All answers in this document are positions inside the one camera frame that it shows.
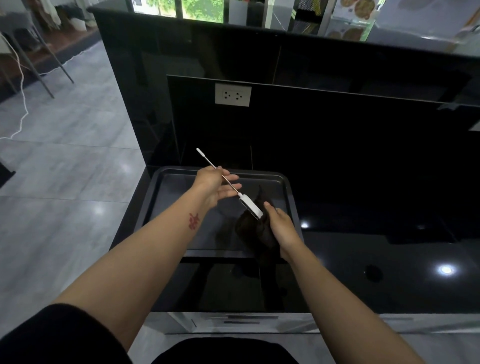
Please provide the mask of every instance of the forearm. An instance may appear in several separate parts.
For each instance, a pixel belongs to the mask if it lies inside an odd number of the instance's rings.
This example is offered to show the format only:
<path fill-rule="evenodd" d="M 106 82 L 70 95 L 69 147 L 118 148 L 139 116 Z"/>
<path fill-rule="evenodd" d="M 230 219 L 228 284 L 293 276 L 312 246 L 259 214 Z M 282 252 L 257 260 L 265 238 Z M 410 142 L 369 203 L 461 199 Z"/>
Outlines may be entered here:
<path fill-rule="evenodd" d="M 208 211 L 190 189 L 105 254 L 56 300 L 99 320 L 127 350 Z"/>
<path fill-rule="evenodd" d="M 423 363 L 423 360 L 303 244 L 289 252 L 300 289 L 337 363 Z"/>

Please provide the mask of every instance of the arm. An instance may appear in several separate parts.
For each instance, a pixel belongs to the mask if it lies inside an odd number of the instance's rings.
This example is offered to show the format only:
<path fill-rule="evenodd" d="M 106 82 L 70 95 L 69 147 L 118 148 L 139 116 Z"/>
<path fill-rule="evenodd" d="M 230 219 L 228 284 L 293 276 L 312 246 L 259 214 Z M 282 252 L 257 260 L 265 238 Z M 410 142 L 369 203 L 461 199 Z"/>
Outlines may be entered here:
<path fill-rule="evenodd" d="M 290 217 L 268 203 L 272 231 L 337 363 L 423 363 L 413 349 L 340 283 L 303 244 Z"/>
<path fill-rule="evenodd" d="M 221 167 L 199 170 L 191 189 L 105 254 L 53 303 L 83 309 L 128 350 L 207 211 L 218 199 L 236 195 L 229 185 L 221 186 L 222 174 L 238 179 Z"/>

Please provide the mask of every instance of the black shirt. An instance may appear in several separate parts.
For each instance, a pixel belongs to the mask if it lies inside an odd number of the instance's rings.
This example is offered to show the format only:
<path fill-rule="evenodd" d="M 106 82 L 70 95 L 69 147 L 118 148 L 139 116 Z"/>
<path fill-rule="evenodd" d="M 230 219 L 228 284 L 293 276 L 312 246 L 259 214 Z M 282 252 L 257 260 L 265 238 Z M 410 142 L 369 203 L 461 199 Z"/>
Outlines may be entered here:
<path fill-rule="evenodd" d="M 297 363 L 278 344 L 254 339 L 196 338 L 160 354 L 152 364 Z M 45 307 L 0 340 L 0 363 L 131 363 L 113 334 L 81 309 Z"/>

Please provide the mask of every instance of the food thermometer probe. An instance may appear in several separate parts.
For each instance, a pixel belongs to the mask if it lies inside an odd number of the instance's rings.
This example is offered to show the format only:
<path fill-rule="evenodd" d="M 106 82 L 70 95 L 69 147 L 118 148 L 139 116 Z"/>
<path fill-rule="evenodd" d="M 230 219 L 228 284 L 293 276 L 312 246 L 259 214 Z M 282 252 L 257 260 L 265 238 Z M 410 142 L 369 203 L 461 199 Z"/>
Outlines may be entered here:
<path fill-rule="evenodd" d="M 203 152 L 197 148 L 197 152 L 200 153 L 200 155 L 205 158 L 205 160 L 210 163 L 210 165 L 216 169 L 216 167 L 213 165 L 212 162 L 210 162 L 208 160 L 207 157 L 205 157 L 205 154 L 203 154 Z M 245 206 L 245 208 L 247 210 L 250 211 L 250 213 L 257 219 L 257 220 L 260 220 L 260 218 L 264 215 L 264 213 L 261 211 L 261 209 L 258 208 L 258 206 L 246 195 L 246 194 L 242 194 L 241 192 L 238 192 L 238 190 L 233 187 L 233 184 L 230 183 L 229 180 L 227 180 L 225 178 L 225 180 L 228 182 L 228 184 L 230 186 L 232 186 L 232 188 L 235 190 L 235 192 L 238 194 L 238 197 L 240 198 L 240 202 L 242 202 L 242 204 Z"/>

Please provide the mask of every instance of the wall socket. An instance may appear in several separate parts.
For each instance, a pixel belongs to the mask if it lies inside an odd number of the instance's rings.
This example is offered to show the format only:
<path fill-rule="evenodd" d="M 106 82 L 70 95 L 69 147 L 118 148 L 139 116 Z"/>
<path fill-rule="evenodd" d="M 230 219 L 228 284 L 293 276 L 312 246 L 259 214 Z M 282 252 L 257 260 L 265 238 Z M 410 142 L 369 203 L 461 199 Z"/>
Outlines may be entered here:
<path fill-rule="evenodd" d="M 215 103 L 233 106 L 250 106 L 250 86 L 215 84 Z"/>

